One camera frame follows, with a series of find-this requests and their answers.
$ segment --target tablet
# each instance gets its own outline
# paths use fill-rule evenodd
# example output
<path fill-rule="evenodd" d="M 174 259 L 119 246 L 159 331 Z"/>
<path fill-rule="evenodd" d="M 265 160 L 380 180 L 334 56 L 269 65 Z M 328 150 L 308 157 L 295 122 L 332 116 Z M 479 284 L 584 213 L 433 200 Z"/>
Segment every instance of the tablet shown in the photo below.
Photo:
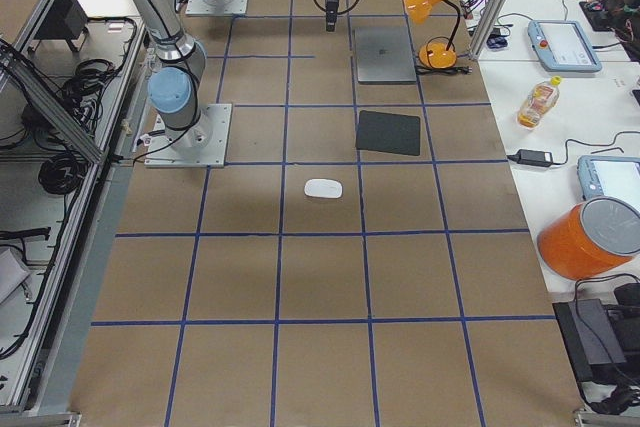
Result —
<path fill-rule="evenodd" d="M 580 24 L 532 20 L 527 29 L 533 50 L 551 72 L 598 72 L 602 64 Z"/>
<path fill-rule="evenodd" d="M 585 199 L 615 197 L 640 212 L 640 158 L 583 155 L 578 179 Z"/>

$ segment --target bottle of yellow liquid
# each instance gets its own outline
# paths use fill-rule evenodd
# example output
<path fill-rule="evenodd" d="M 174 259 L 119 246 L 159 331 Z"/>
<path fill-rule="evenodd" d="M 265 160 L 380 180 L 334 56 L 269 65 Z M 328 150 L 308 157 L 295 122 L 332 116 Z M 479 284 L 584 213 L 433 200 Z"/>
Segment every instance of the bottle of yellow liquid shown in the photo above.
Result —
<path fill-rule="evenodd" d="M 549 112 L 560 96 L 558 85 L 562 77 L 556 75 L 550 80 L 540 82 L 532 90 L 518 111 L 518 122 L 525 127 L 535 127 L 542 116 Z"/>

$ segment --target blue joint cap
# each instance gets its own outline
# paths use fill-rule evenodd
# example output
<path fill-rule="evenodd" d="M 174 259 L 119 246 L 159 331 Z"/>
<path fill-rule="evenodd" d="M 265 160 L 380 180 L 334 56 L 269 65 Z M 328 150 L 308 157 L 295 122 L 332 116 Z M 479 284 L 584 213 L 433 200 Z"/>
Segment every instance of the blue joint cap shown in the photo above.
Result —
<path fill-rule="evenodd" d="M 163 114 L 182 110 L 189 102 L 192 90 L 189 74 L 175 67 L 165 67 L 153 74 L 147 85 L 151 102 Z"/>

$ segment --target power adapter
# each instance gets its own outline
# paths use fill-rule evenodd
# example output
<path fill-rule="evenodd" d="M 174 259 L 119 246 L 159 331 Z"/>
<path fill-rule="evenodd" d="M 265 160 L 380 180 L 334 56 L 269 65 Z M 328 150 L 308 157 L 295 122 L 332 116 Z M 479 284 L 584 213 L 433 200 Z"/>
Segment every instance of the power adapter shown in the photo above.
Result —
<path fill-rule="evenodd" d="M 553 165 L 551 152 L 542 150 L 520 149 L 513 155 L 507 155 L 507 159 L 516 164 L 533 165 L 534 167 L 550 167 Z"/>

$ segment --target orange cylindrical container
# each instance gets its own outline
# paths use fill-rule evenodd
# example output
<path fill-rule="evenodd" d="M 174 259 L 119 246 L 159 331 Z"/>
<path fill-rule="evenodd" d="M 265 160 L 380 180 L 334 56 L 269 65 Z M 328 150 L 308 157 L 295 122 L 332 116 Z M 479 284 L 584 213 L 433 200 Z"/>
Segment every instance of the orange cylindrical container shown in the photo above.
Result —
<path fill-rule="evenodd" d="M 640 213 L 612 197 L 590 199 L 540 232 L 538 250 L 564 277 L 593 277 L 640 252 Z"/>

